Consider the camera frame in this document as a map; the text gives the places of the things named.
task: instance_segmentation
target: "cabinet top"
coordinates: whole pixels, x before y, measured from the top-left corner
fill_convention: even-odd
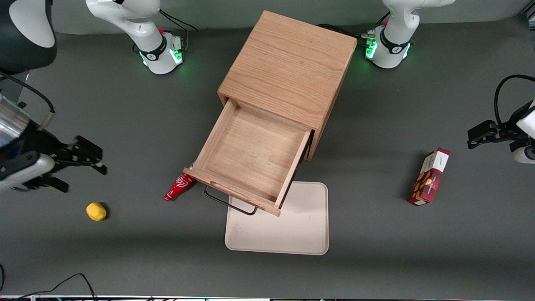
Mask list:
[[[357,40],[264,11],[218,93],[321,129]]]

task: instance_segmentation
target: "metal cylinder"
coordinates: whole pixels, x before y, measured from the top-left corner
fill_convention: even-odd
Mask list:
[[[28,113],[0,94],[0,148],[20,137],[29,121]]]

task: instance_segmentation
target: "green led light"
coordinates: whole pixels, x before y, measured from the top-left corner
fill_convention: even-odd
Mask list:
[[[174,62],[178,65],[182,63],[182,52],[180,50],[169,49],[169,53],[173,57]]]
[[[407,49],[405,50],[405,54],[403,55],[403,58],[407,57],[407,53],[409,52],[410,43],[407,45]]]
[[[139,55],[141,56],[141,59],[143,60],[143,65],[147,66],[147,62],[145,61],[145,58],[141,54],[141,51],[139,52]]]
[[[373,58],[373,55],[375,54],[376,49],[377,49],[377,42],[373,42],[372,45],[369,45],[368,49],[366,50],[366,57],[369,59]]]

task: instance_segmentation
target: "yellow sponge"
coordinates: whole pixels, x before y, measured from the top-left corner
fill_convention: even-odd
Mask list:
[[[86,208],[87,215],[94,221],[101,221],[106,218],[106,209],[99,203],[90,203]]]

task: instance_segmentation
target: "red bottle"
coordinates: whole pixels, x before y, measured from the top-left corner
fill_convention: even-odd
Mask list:
[[[174,197],[188,190],[194,182],[194,178],[183,172],[174,182],[173,187],[164,196],[164,200],[170,202]]]

